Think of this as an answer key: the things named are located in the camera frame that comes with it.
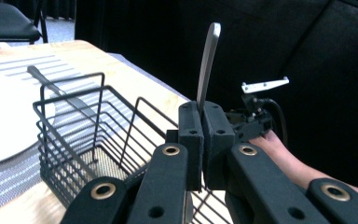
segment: black cushion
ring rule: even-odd
[[[17,8],[0,3],[0,41],[36,41],[39,31]]]

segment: black fabric backdrop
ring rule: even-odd
[[[34,18],[37,0],[0,0],[18,8],[25,16]],[[54,19],[64,18],[74,20],[76,15],[76,0],[44,0],[45,15]]]
[[[358,1],[78,1],[76,39],[123,54],[190,99],[211,22],[222,25],[207,100],[242,107],[241,83],[289,77],[259,93],[288,122],[302,161],[358,186]]]

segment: brass grommet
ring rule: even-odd
[[[169,146],[162,149],[162,153],[164,153],[167,156],[175,156],[179,154],[179,152],[180,152],[179,147]]]
[[[91,190],[91,197],[95,200],[103,200],[112,196],[116,191],[116,186],[111,183],[101,183]]]
[[[254,156],[255,154],[257,154],[257,150],[252,148],[252,147],[244,147],[244,146],[240,146],[240,152],[246,156]]]
[[[325,195],[334,200],[346,202],[351,199],[351,195],[345,189],[342,189],[337,185],[323,184],[321,189]]]

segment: skin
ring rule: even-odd
[[[260,136],[249,141],[261,147],[269,157],[281,168],[281,170],[300,187],[307,189],[310,181],[317,178],[333,178],[318,170],[309,167],[297,159],[282,143],[273,131],[265,136]],[[358,188],[348,185],[358,192]]]

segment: black cable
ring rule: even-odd
[[[281,127],[282,127],[282,142],[283,144],[288,147],[288,133],[286,127],[286,119],[284,118],[283,111],[281,107],[272,99],[262,99],[262,101],[266,104],[274,105],[276,110],[278,111],[279,119],[281,120]]]

